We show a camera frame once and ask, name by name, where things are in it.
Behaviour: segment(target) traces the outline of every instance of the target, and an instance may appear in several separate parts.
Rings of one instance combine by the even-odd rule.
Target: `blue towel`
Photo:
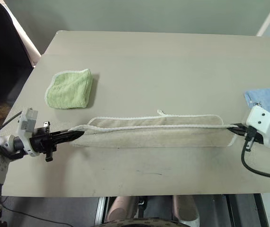
[[[250,108],[259,105],[270,112],[270,88],[246,91],[244,93],[244,98]]]

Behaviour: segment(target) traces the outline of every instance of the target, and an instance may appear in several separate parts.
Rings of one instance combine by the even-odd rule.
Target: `beige tabletop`
[[[52,76],[89,68],[85,109],[44,102]],[[58,131],[96,116],[217,114],[241,122],[243,93],[270,87],[270,39],[254,36],[60,31],[33,70],[8,117],[38,110],[36,127]],[[17,122],[1,134],[15,133]],[[246,170],[243,138],[228,148],[75,148],[57,146],[53,162],[26,156],[9,166],[4,195],[89,197],[270,192],[270,178]],[[255,144],[247,162],[270,172],[270,149]]]

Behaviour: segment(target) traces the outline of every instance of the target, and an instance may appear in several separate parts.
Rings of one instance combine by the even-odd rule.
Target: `folded green towel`
[[[89,101],[92,75],[89,69],[55,74],[45,92],[45,102],[55,109],[85,108]]]

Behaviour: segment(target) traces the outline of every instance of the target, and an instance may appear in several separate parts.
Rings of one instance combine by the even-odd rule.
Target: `green towel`
[[[92,75],[89,69],[55,74],[45,92],[45,102],[55,109],[85,108],[89,101]]]

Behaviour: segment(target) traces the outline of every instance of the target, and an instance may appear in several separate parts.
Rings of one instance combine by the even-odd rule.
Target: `table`
[[[51,77],[89,68],[88,108],[56,110],[44,102]],[[248,89],[270,87],[270,39],[236,35],[59,31],[24,85],[8,118],[38,110],[36,126],[58,131],[96,116],[217,114],[241,122]],[[15,132],[17,122],[1,134]],[[270,192],[270,178],[246,170],[243,138],[228,148],[75,148],[54,160],[26,156],[9,166],[3,195],[90,197]],[[270,149],[256,144],[247,162],[270,172]]]

